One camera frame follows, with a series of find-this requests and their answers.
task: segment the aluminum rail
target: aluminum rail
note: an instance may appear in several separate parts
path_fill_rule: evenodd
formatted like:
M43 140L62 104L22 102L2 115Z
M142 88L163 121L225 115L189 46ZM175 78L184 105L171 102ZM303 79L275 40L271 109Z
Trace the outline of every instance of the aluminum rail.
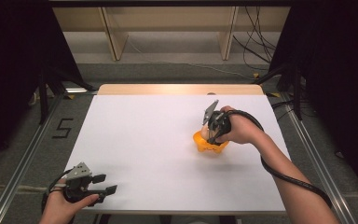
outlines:
M51 118L56 108L58 107L59 103L61 102L62 98L63 98L63 94L55 96L50 106L50 113L48 113L45 122L40 124L39 127L37 128L34 137L31 140L30 145L25 150L24 155L21 158L21 161L19 162L13 176L8 181L0 197L0 223L2 222L7 212L7 209L9 208L11 202L13 201L17 188L20 185L22 179L24 178L24 175L26 174L28 167L30 166L34 158L34 154L36 153L37 148L39 147L40 143L43 140L47 127L51 121Z
M290 97L286 92L281 93L281 96L284 101L290 100ZM324 190L329 195L331 202L336 209L340 222L348 224L356 223L356 220L351 213L346 200L342 196L336 183L330 175L316 146L313 144L312 139L310 138L310 135L304 126L304 123L296 118L296 115L292 111L290 105L286 106L286 110L289 113L290 119L296 128L298 136L301 138L304 148L306 149L318 176L321 178L322 184L324 185Z

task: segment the finger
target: finger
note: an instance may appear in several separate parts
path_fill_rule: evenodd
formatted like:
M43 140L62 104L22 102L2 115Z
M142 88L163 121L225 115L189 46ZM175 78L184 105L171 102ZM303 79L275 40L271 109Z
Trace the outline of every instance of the finger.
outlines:
M66 179L64 178L59 179L51 191L62 191L62 186L64 186L65 182Z
M220 136L220 137L218 137L218 138L215 139L215 141L216 141L217 143L224 143L224 142L226 142L226 141L228 141L228 140L229 140L229 139L228 139L228 133L223 134L222 136Z
M89 196L87 196L86 198L80 200L79 202L77 203L74 203L74 208L76 211L94 203L95 201L97 201L97 199L99 198L100 196L98 194L91 194Z
M223 112L228 112L229 110L234 110L234 108L232 108L229 105L225 105L220 109L220 111L223 111Z

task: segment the human hand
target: human hand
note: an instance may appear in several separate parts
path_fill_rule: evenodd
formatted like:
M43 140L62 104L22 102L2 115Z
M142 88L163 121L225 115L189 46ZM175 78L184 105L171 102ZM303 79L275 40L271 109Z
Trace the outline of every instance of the human hand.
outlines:
M226 105L221 109L221 111L224 112L228 112L229 110L234 110L234 108ZM239 114L230 115L229 121L231 123L231 131L216 138L216 142L233 141L239 144L251 143L254 145L258 135L264 134L264 132L249 119Z
M59 180L58 183L65 183L65 179ZM54 190L48 196L48 202L39 224L66 224L76 212L94 203L99 198L98 194L92 194L77 203L69 203L63 197L62 188L56 187Z

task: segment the orange object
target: orange object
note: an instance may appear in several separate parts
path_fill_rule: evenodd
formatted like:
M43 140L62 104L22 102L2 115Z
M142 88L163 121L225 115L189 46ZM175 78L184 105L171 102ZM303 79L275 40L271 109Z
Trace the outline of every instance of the orange object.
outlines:
M220 146L209 144L205 139L202 138L200 131L194 133L193 135L194 142L197 144L197 149L200 152L205 150L213 150L215 153L222 152L223 148L228 144L228 142L222 143Z

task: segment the white surface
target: white surface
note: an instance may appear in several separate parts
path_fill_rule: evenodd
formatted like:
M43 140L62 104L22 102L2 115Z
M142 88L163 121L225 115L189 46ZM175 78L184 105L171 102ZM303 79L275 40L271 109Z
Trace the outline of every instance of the white surface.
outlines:
M105 213L245 213L283 211L272 177L251 145L229 143L221 154L198 152L192 135L216 99L252 114L287 149L266 96L94 96L67 169L84 161L118 185L90 210Z

